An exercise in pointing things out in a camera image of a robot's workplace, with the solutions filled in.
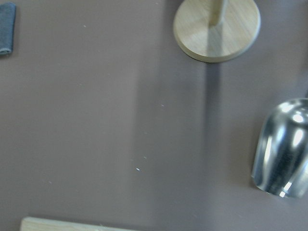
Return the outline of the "wooden mug tree stand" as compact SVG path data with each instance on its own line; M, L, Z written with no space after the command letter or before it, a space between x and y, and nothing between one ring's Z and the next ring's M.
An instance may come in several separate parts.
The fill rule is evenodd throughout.
M248 50L260 26L259 8L253 0L185 0L175 14L173 33L188 56L220 63Z

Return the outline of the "steel scoop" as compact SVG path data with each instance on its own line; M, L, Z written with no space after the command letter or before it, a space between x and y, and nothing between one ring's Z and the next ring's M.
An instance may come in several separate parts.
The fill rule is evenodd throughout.
M257 188L281 198L308 190L308 100L291 99L272 109L259 135L252 169Z

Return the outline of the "wooden cutting board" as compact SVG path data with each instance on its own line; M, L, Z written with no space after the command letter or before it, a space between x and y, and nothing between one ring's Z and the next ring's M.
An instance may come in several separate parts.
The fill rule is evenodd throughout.
M127 231L127 229L59 221L44 218L26 217L20 225L20 231Z

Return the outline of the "grey folded cloth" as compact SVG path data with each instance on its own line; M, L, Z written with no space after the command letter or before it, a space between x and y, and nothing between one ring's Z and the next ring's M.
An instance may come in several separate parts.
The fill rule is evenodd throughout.
M0 55L13 52L13 35L16 5L6 2L0 5Z

